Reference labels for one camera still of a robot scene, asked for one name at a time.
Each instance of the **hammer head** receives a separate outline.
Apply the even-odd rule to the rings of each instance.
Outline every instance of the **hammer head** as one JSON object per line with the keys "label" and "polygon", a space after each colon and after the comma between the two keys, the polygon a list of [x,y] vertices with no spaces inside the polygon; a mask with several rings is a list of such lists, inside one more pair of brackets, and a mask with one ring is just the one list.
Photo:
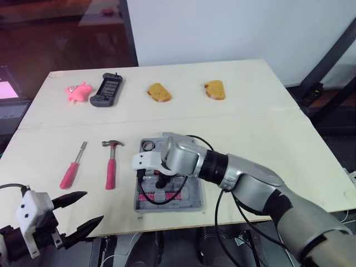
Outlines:
{"label": "hammer head", "polygon": [[110,147],[115,147],[117,145],[124,146],[123,143],[117,141],[117,140],[109,140],[109,141],[102,141],[102,146],[110,146]]}

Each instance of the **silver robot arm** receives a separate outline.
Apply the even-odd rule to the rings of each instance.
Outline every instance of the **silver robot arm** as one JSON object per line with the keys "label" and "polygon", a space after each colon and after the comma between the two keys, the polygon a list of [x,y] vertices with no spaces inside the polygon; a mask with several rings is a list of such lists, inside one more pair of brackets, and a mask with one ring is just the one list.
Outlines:
{"label": "silver robot arm", "polygon": [[356,238],[318,205],[292,192],[270,169],[241,157],[207,150],[172,134],[161,152],[170,171],[231,191],[247,211],[269,215],[284,244],[303,266],[355,266]]}

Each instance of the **pink toy pig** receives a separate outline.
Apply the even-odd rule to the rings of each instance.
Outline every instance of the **pink toy pig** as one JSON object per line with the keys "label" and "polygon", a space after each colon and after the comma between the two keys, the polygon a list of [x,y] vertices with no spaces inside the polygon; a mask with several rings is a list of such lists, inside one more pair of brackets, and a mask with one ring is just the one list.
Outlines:
{"label": "pink toy pig", "polygon": [[85,82],[82,82],[80,85],[73,85],[66,89],[68,94],[68,101],[86,101],[88,99],[88,95],[92,91],[93,87],[90,85],[85,85]]}

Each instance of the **pink light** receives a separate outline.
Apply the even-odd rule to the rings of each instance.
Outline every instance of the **pink light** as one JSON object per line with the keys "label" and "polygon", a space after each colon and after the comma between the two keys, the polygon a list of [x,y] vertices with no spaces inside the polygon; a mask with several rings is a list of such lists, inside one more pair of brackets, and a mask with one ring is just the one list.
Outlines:
{"label": "pink light", "polygon": [[9,82],[0,82],[0,99],[18,97]]}

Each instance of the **gray tool case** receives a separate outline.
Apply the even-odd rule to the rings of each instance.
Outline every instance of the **gray tool case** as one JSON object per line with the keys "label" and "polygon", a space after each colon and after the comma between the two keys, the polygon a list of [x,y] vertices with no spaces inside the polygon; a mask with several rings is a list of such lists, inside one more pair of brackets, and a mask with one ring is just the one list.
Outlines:
{"label": "gray tool case", "polygon": [[[142,139],[140,143],[140,152],[157,151],[160,152],[162,146],[167,140],[169,133],[163,133],[163,138]],[[154,201],[162,202],[169,199],[184,181],[182,175],[177,174],[167,185],[161,189],[156,188],[158,174],[154,170],[146,170],[142,188],[145,193]],[[189,177],[184,185],[179,199],[170,201],[164,205],[155,205],[148,202],[142,193],[138,182],[136,181],[135,190],[135,211],[138,213],[147,212],[169,212],[169,211],[199,211],[203,207],[201,181],[198,178]]]}

